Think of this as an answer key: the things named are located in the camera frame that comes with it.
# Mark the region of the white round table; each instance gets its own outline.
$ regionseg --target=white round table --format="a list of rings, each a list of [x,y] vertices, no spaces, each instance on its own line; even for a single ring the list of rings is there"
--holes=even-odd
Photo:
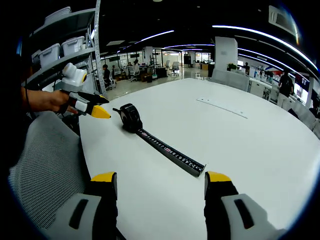
[[[241,110],[247,118],[196,99]],[[320,141],[298,119],[250,93],[192,78],[119,97],[103,107],[111,119],[79,119],[91,177],[117,172],[117,227],[131,240],[207,239],[205,174],[193,177],[136,134],[112,108],[132,103],[143,128],[204,171],[231,178],[240,194],[288,229],[305,206],[320,165]]]

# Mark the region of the gray mesh fabric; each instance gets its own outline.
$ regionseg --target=gray mesh fabric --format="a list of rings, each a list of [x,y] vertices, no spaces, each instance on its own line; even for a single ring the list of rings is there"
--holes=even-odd
[[[43,112],[30,125],[21,157],[9,182],[26,214],[47,229],[75,193],[83,193],[80,138],[53,112]]]

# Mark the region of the white storage box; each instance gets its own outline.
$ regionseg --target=white storage box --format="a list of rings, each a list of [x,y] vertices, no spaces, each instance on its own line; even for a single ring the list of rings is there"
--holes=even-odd
[[[32,63],[33,64],[39,64],[40,63],[40,57],[41,50],[36,51],[34,54],[31,55]]]
[[[44,25],[50,24],[61,16],[68,15],[69,13],[71,13],[71,8],[69,6],[55,11],[54,13],[51,13],[49,16],[45,17]]]
[[[48,47],[46,50],[43,50],[39,54],[41,67],[43,68],[53,63],[54,61],[58,60],[60,57],[60,52],[61,52],[61,46],[59,43],[56,43],[51,47]]]
[[[84,44],[85,37],[79,36],[71,38],[61,44],[63,48],[63,54],[65,56],[73,54],[81,50],[81,45]]]

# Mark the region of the metal shelving unit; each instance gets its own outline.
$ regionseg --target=metal shelving unit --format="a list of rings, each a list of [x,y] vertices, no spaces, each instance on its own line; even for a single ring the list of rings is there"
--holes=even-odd
[[[52,74],[61,71],[67,63],[76,64],[78,62],[81,62],[89,57],[89,55],[94,52],[95,49],[93,47],[74,52],[68,56],[64,56],[57,61],[52,62],[51,64],[41,68],[39,71],[37,71],[35,74],[30,76],[26,80],[26,84],[32,82],[32,85],[36,85],[39,82],[41,82],[43,79],[46,79],[47,77],[51,76]]]
[[[63,70],[67,63],[77,64],[86,61],[87,63],[82,64],[81,67],[86,67],[88,74],[91,74],[94,72],[92,64],[93,52],[95,52],[97,67],[100,68],[97,71],[96,79],[93,80],[99,80],[100,86],[104,86],[99,52],[100,3],[101,1],[97,0],[95,8],[72,12],[68,15],[58,17],[55,21],[39,27],[29,35],[26,45],[30,53],[33,53],[38,49],[46,49],[55,43],[62,43],[69,38],[78,37],[80,35],[85,35],[87,49],[64,56],[48,66],[41,68],[30,76],[22,86],[31,89],[42,89],[61,77],[58,73]],[[95,34],[94,38],[91,39],[91,24],[93,19]],[[101,87],[100,93],[106,97],[106,90],[104,87]]]

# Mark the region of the black ceiling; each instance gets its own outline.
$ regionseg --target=black ceiling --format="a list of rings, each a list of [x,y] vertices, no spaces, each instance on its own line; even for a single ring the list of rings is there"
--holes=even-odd
[[[297,45],[294,36],[268,23],[269,5],[285,8],[293,15],[299,31],[302,33],[299,45]],[[26,24],[26,28],[23,30],[32,32],[43,24],[45,16],[66,6],[70,6],[71,10],[76,12],[78,10],[94,8],[96,2],[84,0],[37,1],[37,4],[31,4],[28,8],[32,8],[32,11],[38,12],[38,14],[29,15],[27,22],[24,23]],[[233,37],[236,38],[239,48],[270,56],[297,71],[306,72],[306,68],[291,56],[260,41],[288,51],[288,53],[301,60],[307,67],[313,70],[312,66],[303,58],[280,43],[255,33],[243,30],[213,28],[212,25],[238,26],[268,33],[290,43],[311,60],[316,61],[319,60],[320,51],[313,31],[318,27],[319,20],[317,19],[317,10],[310,6],[301,3],[295,5],[290,1],[283,4],[273,0],[260,2],[256,0],[223,2],[214,0],[163,0],[161,2],[153,2],[152,0],[102,0],[99,15],[100,52],[107,52],[108,55],[111,55],[119,50],[122,52],[140,51],[145,46],[163,48],[185,44],[212,44],[215,41],[215,36]],[[174,32],[137,44],[129,43],[170,30],[174,30]],[[255,40],[236,37],[235,35]],[[106,46],[110,41],[124,42],[120,45]],[[129,45],[132,46],[123,51],[123,47]],[[197,48],[208,51],[212,50],[210,47]],[[176,49],[185,49],[185,47],[176,47]],[[253,53],[241,53],[257,57]]]

